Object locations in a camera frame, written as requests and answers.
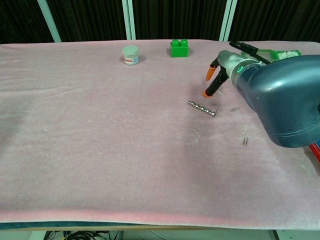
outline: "black curtain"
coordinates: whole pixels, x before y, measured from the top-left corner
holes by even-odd
[[[238,0],[229,41],[320,42],[319,0]]]
[[[133,0],[136,39],[218,40],[227,0]]]
[[[63,42],[127,39],[121,0],[47,0]]]
[[[0,44],[53,41],[37,0],[0,0]]]

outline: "white jar lid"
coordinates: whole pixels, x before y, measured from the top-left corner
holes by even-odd
[[[125,46],[122,49],[122,53],[125,56],[134,56],[138,54],[138,47],[133,46],[133,45],[129,45],[129,46]]]

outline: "green lego brick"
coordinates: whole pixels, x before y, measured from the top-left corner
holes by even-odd
[[[186,58],[189,54],[188,40],[178,41],[174,39],[170,43],[170,56],[172,58]]]

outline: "pink blanket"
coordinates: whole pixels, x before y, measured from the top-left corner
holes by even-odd
[[[125,45],[139,47],[127,66]],[[320,54],[314,42],[253,42]],[[320,165],[273,144],[231,83],[201,96],[225,42],[0,45],[0,222],[320,230]],[[220,110],[215,118],[190,105]],[[247,146],[243,139],[248,138]]]

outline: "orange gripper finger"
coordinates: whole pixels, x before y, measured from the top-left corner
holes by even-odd
[[[206,76],[205,76],[205,80],[206,81],[210,80],[210,78],[212,77],[212,75],[214,74],[216,69],[217,69],[216,67],[212,67],[212,66],[209,67],[209,70],[208,70],[208,72],[206,73]]]
[[[204,90],[204,91],[202,92],[202,96],[205,97],[205,98],[211,98],[211,97],[212,97],[212,96],[208,96],[208,95],[206,94],[206,90]]]

